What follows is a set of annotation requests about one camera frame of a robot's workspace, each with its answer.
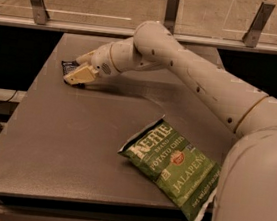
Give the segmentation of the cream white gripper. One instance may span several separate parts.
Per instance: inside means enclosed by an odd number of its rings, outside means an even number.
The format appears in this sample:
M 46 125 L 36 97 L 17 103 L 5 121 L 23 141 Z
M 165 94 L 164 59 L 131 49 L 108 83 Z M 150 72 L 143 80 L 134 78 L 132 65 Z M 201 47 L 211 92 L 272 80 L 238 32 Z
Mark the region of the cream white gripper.
M 76 70 L 68 75 L 63 75 L 64 81 L 69 85 L 78 85 L 92 82 L 99 77 L 111 77 L 119 75 L 111 55 L 112 43 L 100 46 L 98 49 L 83 54 L 76 58 L 76 62 L 80 65 Z

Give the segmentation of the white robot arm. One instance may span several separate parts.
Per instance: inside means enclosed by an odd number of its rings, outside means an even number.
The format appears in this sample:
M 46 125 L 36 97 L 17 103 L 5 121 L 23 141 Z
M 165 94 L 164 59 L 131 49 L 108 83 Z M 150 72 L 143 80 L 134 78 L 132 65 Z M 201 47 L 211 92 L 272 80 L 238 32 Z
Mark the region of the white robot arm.
M 171 160 L 153 178 L 189 221 L 277 221 L 277 99 L 177 42 L 158 22 L 141 23 L 132 37 L 78 57 L 63 78 L 89 84 L 126 72 L 166 69 L 197 100 L 187 108 L 205 135 L 234 137 L 220 164 L 196 148 L 191 163 Z

